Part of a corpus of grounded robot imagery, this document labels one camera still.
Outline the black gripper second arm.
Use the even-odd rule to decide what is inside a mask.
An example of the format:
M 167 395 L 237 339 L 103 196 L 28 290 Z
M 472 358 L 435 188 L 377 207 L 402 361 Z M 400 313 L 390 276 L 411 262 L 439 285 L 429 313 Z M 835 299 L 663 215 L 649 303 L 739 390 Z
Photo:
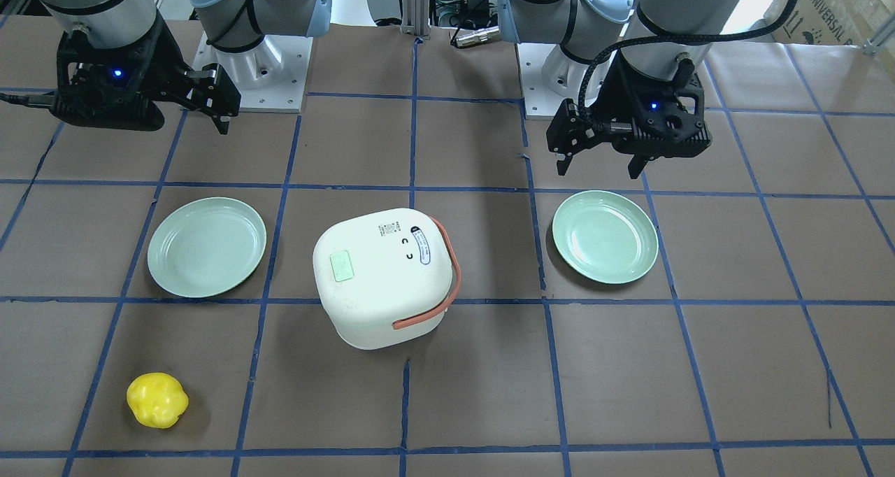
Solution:
M 57 89 L 51 113 L 78 127 L 157 131 L 159 102 L 173 102 L 211 118 L 227 135 L 242 94 L 217 63 L 194 70 L 169 26 L 157 17 L 140 39 L 115 49 L 95 48 L 81 30 L 66 33 L 55 56 Z

